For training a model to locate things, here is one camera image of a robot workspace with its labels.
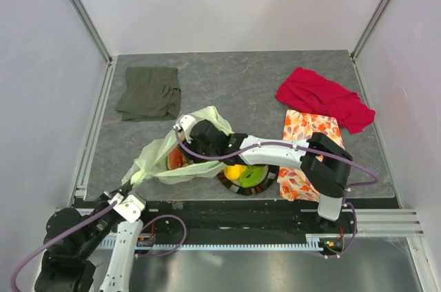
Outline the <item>pale green plastic bag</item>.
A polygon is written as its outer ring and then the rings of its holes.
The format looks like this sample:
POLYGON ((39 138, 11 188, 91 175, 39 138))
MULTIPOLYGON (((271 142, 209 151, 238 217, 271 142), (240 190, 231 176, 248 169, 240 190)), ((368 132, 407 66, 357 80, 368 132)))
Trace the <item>pale green plastic bag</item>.
MULTIPOLYGON (((224 134, 230 135, 233 133, 229 122, 218 113, 214 106, 204 107, 190 113, 190 115, 198 122, 207 120, 213 123, 214 127, 224 134)), ((225 167, 225 164, 219 161, 208 161, 169 170, 167 168, 167 156, 177 146, 178 141, 173 130, 165 138, 153 140, 143 148, 139 157, 134 160, 132 167, 124 175, 121 182, 124 184, 130 181, 133 187, 138 187, 142 182, 150 178, 157 178, 166 185, 175 185, 194 178, 214 178, 225 167)))

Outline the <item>yellow fake pear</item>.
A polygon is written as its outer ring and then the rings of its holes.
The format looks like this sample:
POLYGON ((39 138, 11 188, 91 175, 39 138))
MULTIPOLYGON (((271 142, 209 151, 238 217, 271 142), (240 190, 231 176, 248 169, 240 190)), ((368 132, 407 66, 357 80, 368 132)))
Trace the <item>yellow fake pear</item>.
POLYGON ((246 165, 227 165, 225 166, 223 173, 228 180, 234 181, 238 180, 246 169, 246 165))

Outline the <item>green fake starfruit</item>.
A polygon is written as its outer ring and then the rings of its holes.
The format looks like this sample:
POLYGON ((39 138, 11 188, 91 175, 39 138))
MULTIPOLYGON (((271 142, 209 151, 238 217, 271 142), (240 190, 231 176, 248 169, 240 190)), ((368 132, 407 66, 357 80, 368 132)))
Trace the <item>green fake starfruit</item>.
POLYGON ((266 165, 248 166, 238 179, 241 187, 251 188, 260 184, 267 175, 266 165))

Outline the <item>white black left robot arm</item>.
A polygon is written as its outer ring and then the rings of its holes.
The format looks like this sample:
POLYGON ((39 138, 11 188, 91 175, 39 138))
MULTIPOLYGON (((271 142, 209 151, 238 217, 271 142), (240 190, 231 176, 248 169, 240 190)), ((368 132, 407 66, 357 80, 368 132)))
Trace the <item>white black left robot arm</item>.
POLYGON ((104 192, 88 215, 75 208, 54 213, 47 222, 45 250, 35 291, 91 291, 96 265, 90 256, 111 232, 116 240, 100 291, 128 291, 140 232, 149 229, 146 201, 132 184, 104 192))

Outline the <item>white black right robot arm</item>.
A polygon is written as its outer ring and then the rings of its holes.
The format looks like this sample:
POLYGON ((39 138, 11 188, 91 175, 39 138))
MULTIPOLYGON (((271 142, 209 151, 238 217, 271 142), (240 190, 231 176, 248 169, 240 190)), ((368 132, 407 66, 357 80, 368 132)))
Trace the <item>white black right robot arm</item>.
POLYGON ((227 166, 272 165, 299 169, 320 194, 316 226, 329 233, 340 225, 340 209, 352 156, 327 135, 314 132, 308 139, 272 140, 249 134, 227 135, 208 120, 183 127, 185 151, 205 161, 227 166))

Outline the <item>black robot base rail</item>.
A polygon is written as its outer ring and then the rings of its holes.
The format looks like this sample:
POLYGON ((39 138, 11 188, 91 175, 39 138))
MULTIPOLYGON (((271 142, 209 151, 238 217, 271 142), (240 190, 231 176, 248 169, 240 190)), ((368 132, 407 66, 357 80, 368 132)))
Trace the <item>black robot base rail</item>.
POLYGON ((286 200, 150 201, 141 216, 154 225, 159 244, 265 244, 303 242, 308 234, 340 237, 353 233, 353 214, 343 212, 335 222, 321 218, 317 206, 286 200))

